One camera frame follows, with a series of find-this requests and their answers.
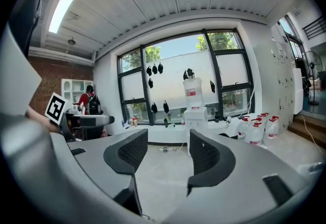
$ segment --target sky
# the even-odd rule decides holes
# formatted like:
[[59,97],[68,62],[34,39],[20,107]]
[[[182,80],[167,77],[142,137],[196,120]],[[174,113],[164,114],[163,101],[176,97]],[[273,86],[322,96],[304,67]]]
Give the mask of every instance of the sky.
[[160,42],[153,45],[154,47],[161,47],[160,56],[161,59],[166,59],[174,57],[180,54],[188,54],[191,52],[197,52],[196,44],[198,41],[199,35],[191,35],[183,38],[172,39],[165,42]]

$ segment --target red shirt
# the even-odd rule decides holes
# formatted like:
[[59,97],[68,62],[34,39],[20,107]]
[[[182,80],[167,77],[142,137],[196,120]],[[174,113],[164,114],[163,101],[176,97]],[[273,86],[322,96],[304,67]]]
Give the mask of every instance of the red shirt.
[[81,105],[82,103],[84,104],[84,107],[86,107],[86,104],[88,102],[88,95],[86,93],[82,94],[80,97],[80,100],[78,102],[78,105]]

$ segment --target window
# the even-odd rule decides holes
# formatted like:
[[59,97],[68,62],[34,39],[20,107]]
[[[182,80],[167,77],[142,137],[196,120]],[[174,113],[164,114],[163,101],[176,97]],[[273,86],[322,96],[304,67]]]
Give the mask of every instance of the window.
[[[119,91],[124,119],[140,123],[181,123],[186,111],[183,74],[191,68],[202,80],[203,104],[209,120],[219,111],[220,120],[254,111],[248,106],[253,89],[248,56],[236,30],[189,33],[140,46],[118,59]],[[163,72],[148,68],[163,65]],[[167,102],[169,112],[163,104]],[[157,113],[151,111],[155,103]]]
[[290,18],[286,15],[280,19],[280,24],[282,25],[285,35],[289,39],[294,57],[302,58],[305,50]]

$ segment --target fluorescent light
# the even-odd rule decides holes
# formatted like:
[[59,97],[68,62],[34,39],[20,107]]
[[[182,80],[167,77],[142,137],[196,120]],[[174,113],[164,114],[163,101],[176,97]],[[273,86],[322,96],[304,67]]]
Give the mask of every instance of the fluorescent light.
[[61,21],[63,17],[66,14],[66,11],[68,10],[70,4],[72,3],[73,0],[59,0],[59,3],[56,7],[56,10],[53,14],[49,31],[53,33],[57,33],[59,26],[61,24]]

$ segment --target hanging glove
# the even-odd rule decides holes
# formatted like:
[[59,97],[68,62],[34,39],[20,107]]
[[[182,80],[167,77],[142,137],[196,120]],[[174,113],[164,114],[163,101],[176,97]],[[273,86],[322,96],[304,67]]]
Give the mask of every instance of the hanging glove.
[[149,66],[147,69],[146,69],[146,73],[151,76],[152,75],[152,69],[151,69],[151,66]]
[[157,113],[157,107],[156,104],[153,102],[151,110],[155,113]]
[[212,92],[215,94],[215,85],[212,82],[212,80],[210,81],[210,88],[212,89]]
[[159,62],[159,65],[158,65],[158,71],[159,71],[159,73],[160,74],[162,74],[163,73],[163,65],[161,64],[161,62]]
[[150,88],[153,88],[153,80],[151,78],[148,80],[148,85]]
[[155,64],[154,64],[154,66],[153,66],[153,68],[152,68],[152,71],[153,71],[153,73],[156,75],[157,74],[157,67],[155,66]]
[[183,74],[183,80],[189,79],[188,75],[187,75],[187,71],[184,71]]
[[166,112],[166,113],[169,112],[169,106],[168,106],[168,103],[165,100],[164,100],[163,108],[164,108],[164,112]]

